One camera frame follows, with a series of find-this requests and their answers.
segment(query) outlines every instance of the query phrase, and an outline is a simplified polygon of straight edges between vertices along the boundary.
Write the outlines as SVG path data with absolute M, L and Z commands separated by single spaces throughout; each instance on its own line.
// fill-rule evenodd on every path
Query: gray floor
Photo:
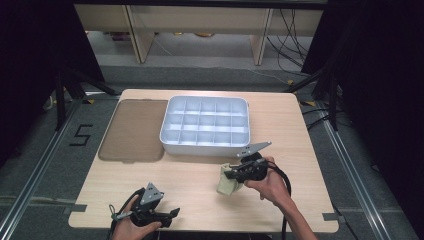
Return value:
M 287 88 L 288 80 L 298 82 L 302 79 L 280 69 L 277 54 L 269 44 L 263 64 L 255 66 L 248 36 L 214 35 L 201 38 L 194 34 L 176 36 L 160 33 L 156 35 L 146 63 L 142 65 L 136 62 L 130 42 L 112 41 L 109 35 L 101 32 L 90 32 L 88 38 L 108 85 L 116 90 L 159 88 L 281 92 Z M 276 37 L 271 37 L 271 40 L 276 45 L 279 43 Z M 299 40 L 307 48 L 311 38 Z M 301 62 L 297 54 L 290 51 L 287 54 Z M 280 65 L 288 71 L 300 70 L 287 60 L 281 59 Z M 311 84 L 299 90 L 299 100 L 312 100 L 310 93 L 313 87 L 314 84 Z M 86 90 L 96 91 L 90 86 L 86 86 Z M 73 229 L 67 224 L 67 219 L 116 103 L 117 99 L 101 98 L 78 107 L 12 239 L 105 239 L 106 229 Z M 303 112 L 315 108 L 301 106 Z M 2 218 L 21 192 L 53 136 L 55 117 L 54 108 L 41 115 L 23 141 L 21 155 L 11 158 L 0 170 Z M 305 114 L 305 124 L 320 117 L 318 112 Z M 338 122 L 344 145 L 392 239 L 418 239 L 384 179 L 371 169 L 372 159 L 348 116 L 338 114 Z M 84 134 L 90 135 L 90 139 L 86 146 L 70 146 L 81 141 L 74 137 L 81 124 L 93 125 L 83 130 Z M 359 239 L 376 239 L 324 125 L 318 124 L 309 134 L 331 200 Z M 354 239 L 344 222 L 340 222 L 336 233 L 317 235 L 320 239 Z M 293 236 L 289 234 L 288 239 L 293 239 Z

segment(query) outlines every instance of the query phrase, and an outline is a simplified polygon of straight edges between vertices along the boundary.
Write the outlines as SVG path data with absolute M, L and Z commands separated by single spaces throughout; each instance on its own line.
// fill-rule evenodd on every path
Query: person's arm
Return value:
M 272 163 L 275 162 L 272 157 L 265 157 L 265 159 Z M 260 193 L 261 200 L 267 199 L 281 210 L 296 239 L 317 239 L 295 202 L 290 197 L 284 180 L 277 172 L 268 169 L 265 179 L 262 181 L 248 180 L 244 185 L 248 188 L 256 189 Z
M 137 199 L 138 196 L 135 196 L 127 204 L 124 212 L 129 212 L 133 202 Z M 129 217 L 126 217 L 120 220 L 115 227 L 113 232 L 112 240 L 140 240 L 147 236 L 149 233 L 156 231 L 160 228 L 160 222 L 152 222 L 149 225 L 138 227 L 134 225 Z

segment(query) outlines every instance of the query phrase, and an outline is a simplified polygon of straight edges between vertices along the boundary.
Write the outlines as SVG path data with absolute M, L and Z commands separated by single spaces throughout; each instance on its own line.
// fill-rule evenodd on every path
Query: wooden table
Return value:
M 289 93 L 212 92 L 180 90 L 126 90 L 124 99 L 169 99 L 175 95 L 242 97 L 249 103 L 251 143 L 272 141 L 261 154 L 273 156 L 290 178 L 292 197 L 314 232 L 335 232 L 337 221 L 306 130 L 297 99 Z M 169 230 L 280 232 L 282 213 L 259 193 L 243 187 L 231 196 L 216 192 L 220 165 L 239 164 L 236 158 L 172 156 L 156 162 L 123 163 L 94 158 L 69 224 L 76 228 L 109 228 L 109 204 L 119 209 L 137 189 L 152 182 L 165 193 L 159 212 L 181 211 Z

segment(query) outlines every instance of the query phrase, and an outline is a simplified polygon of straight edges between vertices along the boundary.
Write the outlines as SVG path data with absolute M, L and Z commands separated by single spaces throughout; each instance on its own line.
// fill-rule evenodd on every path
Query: white plastic tray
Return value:
M 242 98 L 172 97 L 160 140 L 169 154 L 235 157 L 250 142 L 248 104 Z

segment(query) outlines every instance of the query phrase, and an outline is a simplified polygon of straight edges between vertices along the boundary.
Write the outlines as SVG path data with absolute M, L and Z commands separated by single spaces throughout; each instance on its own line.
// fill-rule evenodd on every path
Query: human hand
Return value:
M 124 212 L 131 211 L 131 206 L 138 196 L 134 196 L 125 207 Z M 134 225 L 129 217 L 120 220 L 115 227 L 112 240 L 140 240 L 147 236 L 149 233 L 156 231 L 160 228 L 161 222 L 152 222 L 149 225 L 138 227 Z
M 264 158 L 268 161 L 268 164 L 276 166 L 273 157 Z M 266 198 L 278 207 L 291 199 L 284 180 L 273 169 L 268 169 L 267 176 L 262 181 L 247 180 L 244 185 L 256 189 L 260 193 L 261 200 Z

